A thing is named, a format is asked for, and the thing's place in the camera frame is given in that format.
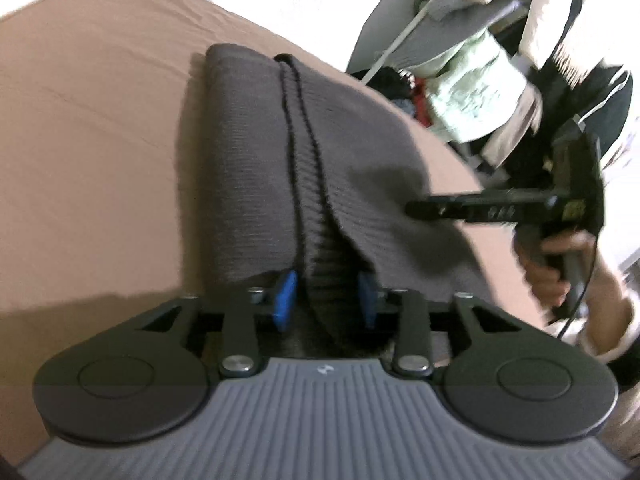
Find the person's right hand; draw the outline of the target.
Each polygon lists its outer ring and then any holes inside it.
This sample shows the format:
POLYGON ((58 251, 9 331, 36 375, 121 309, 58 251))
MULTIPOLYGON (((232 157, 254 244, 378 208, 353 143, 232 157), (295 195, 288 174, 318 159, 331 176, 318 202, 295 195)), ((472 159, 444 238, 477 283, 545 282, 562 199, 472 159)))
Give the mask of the person's right hand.
POLYGON ((530 291, 543 308, 559 307, 570 292, 570 282, 562 272, 550 266, 547 256, 577 254, 583 271, 589 271, 596 249, 596 238, 587 231, 564 231, 541 240, 537 245, 525 244, 525 238, 516 234, 513 242, 518 263, 524 270, 530 291))

